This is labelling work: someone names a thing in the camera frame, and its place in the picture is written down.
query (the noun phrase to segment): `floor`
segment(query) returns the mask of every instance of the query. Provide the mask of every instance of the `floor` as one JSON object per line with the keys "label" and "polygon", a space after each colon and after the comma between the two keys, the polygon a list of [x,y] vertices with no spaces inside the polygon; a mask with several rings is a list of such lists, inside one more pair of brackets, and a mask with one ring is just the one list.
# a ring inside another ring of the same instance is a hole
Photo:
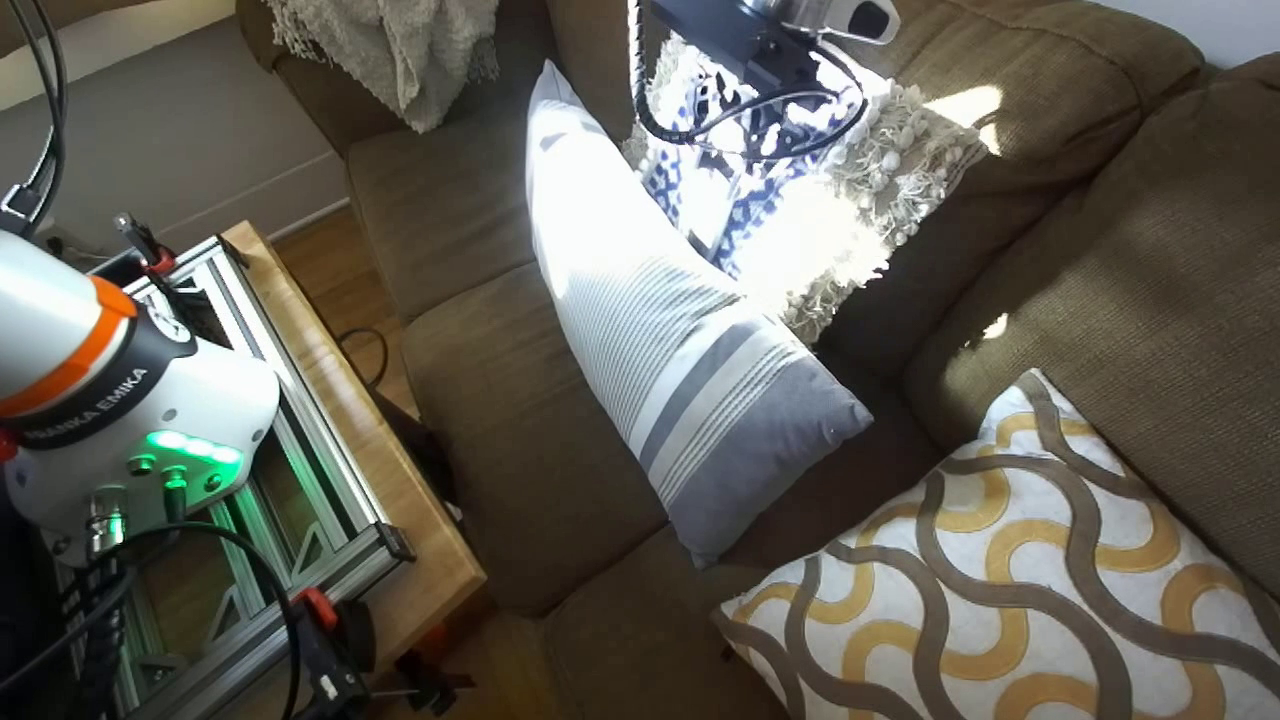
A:
{"label": "floor", "polygon": [[[365,252],[359,226],[335,210],[275,239],[278,260],[311,295],[314,314],[340,337],[353,370],[371,380],[392,404],[414,415],[400,370],[400,325],[381,294],[376,267]],[[441,667],[473,675],[449,720],[556,720],[535,625],[524,617],[493,613],[482,602],[455,625],[459,636],[433,647]],[[414,718],[407,706],[382,706],[371,718]]]}

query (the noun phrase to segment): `gray stripe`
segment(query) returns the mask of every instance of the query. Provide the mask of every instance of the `gray stripe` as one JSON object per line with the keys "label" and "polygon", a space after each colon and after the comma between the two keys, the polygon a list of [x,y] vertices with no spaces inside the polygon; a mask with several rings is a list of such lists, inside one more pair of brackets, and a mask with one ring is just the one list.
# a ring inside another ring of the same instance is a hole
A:
{"label": "gray stripe", "polygon": [[688,370],[679,389],[669,397],[664,413],[652,421],[640,463],[652,470],[655,453],[669,446],[671,428],[679,425],[690,397],[728,363],[728,358],[749,345],[753,325],[731,325],[716,345]]}

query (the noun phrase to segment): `white cloth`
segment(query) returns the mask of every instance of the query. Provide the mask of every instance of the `white cloth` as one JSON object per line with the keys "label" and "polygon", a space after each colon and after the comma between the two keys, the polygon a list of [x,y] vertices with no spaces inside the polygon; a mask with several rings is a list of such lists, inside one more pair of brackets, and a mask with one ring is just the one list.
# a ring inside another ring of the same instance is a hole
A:
{"label": "white cloth", "polygon": [[473,51],[493,38],[497,0],[266,0],[275,45],[328,58],[427,134],[473,79]]}

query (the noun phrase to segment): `white robot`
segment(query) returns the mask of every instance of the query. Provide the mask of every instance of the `white robot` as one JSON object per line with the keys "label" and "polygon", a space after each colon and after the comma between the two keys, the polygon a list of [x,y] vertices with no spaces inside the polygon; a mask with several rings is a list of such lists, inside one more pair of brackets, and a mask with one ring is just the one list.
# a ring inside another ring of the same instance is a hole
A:
{"label": "white robot", "polygon": [[275,404],[266,363],[0,231],[2,492],[61,565],[240,487]]}

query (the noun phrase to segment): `striped pillow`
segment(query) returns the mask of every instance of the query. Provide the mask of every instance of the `striped pillow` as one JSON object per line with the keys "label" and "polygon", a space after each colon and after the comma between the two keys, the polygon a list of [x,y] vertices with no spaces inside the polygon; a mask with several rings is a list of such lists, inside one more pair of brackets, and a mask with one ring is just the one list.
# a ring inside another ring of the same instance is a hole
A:
{"label": "striped pillow", "polygon": [[1039,373],[716,613],[791,718],[1280,718],[1280,617]]}
{"label": "striped pillow", "polygon": [[524,194],[564,339],[697,565],[872,421],[671,231],[553,65]]}

